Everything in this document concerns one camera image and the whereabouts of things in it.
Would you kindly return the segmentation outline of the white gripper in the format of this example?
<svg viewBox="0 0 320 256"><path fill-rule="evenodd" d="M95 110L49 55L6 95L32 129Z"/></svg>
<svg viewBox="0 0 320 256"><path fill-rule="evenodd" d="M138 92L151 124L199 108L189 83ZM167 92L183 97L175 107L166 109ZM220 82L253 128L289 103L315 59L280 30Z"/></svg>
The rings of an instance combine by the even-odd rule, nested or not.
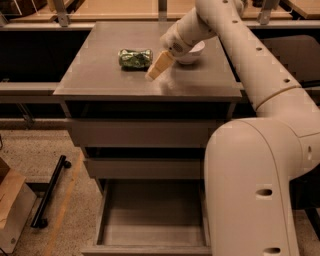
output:
<svg viewBox="0 0 320 256"><path fill-rule="evenodd" d="M182 57L191 50L191 47L180 36L178 23L173 24L161 36L160 42L165 51L162 51L155 62L149 67L145 75L145 78L149 81L157 79L175 62L175 58Z"/></svg>

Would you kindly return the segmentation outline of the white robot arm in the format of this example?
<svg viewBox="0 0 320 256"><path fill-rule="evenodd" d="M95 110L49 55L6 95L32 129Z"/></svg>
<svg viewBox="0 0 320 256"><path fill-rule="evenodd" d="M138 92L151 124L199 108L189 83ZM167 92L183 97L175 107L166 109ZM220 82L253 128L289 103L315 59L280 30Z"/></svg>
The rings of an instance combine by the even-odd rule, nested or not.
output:
<svg viewBox="0 0 320 256"><path fill-rule="evenodd" d="M204 182L213 256L300 256L289 182L320 163L320 109L243 23L234 0L195 0L162 36L156 79L196 43L218 36L255 117L220 126Z"/></svg>

